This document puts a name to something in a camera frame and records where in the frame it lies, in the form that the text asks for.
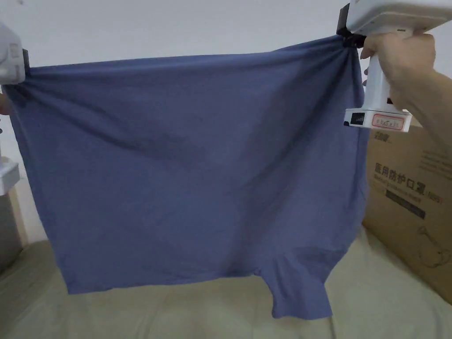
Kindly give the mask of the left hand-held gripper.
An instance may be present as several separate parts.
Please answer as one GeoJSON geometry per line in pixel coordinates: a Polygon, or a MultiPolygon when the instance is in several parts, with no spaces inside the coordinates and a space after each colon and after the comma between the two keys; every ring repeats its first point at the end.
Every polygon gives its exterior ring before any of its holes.
{"type": "MultiPolygon", "coordinates": [[[[0,23],[0,85],[17,85],[26,79],[29,55],[20,37],[3,22],[0,23]]],[[[0,194],[6,195],[20,180],[19,165],[0,160],[0,194]]]]}

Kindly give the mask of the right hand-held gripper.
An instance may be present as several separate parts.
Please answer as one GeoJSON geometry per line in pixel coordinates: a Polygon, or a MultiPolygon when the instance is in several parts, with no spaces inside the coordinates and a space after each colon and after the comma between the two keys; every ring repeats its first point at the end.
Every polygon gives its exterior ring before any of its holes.
{"type": "MultiPolygon", "coordinates": [[[[403,38],[425,33],[452,19],[449,0],[352,0],[340,10],[336,34],[345,48],[363,48],[365,38],[395,33],[403,38]]],[[[397,110],[389,98],[390,86],[377,56],[369,61],[364,102],[347,109],[344,125],[408,132],[412,115],[397,110]]]]}

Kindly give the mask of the person's right hand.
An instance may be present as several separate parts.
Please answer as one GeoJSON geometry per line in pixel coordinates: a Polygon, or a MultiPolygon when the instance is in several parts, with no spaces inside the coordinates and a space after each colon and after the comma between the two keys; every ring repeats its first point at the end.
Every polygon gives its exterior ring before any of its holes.
{"type": "Polygon", "coordinates": [[[377,56],[390,86],[389,98],[398,110],[408,110],[405,91],[413,88],[413,76],[430,72],[436,59],[435,39],[430,34],[403,38],[395,33],[375,34],[365,39],[360,58],[377,56]]]}

